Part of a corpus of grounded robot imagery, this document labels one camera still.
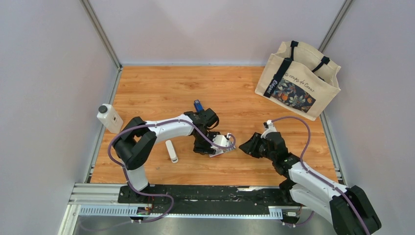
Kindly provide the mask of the blue stapler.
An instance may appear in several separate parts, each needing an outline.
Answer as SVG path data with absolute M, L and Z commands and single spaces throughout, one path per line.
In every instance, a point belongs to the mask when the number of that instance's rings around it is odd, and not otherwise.
M 204 110 L 200 100 L 198 100 L 198 99 L 194 101 L 193 105 L 194 105 L 194 108 L 195 108 L 196 112 L 200 112 L 200 111 Z

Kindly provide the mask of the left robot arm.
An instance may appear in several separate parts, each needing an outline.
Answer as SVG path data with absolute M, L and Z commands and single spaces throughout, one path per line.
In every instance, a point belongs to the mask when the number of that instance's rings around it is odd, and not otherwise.
M 216 155 L 221 148 L 228 147 L 227 136 L 212 131 L 218 120 L 212 109 L 188 111 L 160 121 L 144 121 L 140 117 L 131 119 L 110 144 L 121 159 L 127 181 L 133 187 L 131 197 L 138 203 L 149 198 L 144 164 L 155 144 L 175 137 L 193 136 L 193 151 L 199 154 Z

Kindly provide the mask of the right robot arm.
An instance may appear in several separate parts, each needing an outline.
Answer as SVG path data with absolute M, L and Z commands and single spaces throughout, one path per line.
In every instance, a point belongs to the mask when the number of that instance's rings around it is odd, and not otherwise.
M 255 158 L 267 158 L 279 175 L 279 198 L 309 207 L 325 218 L 338 235 L 371 235 L 382 227 L 366 193 L 359 186 L 348 187 L 329 180 L 289 152 L 279 132 L 254 133 L 239 148 Z

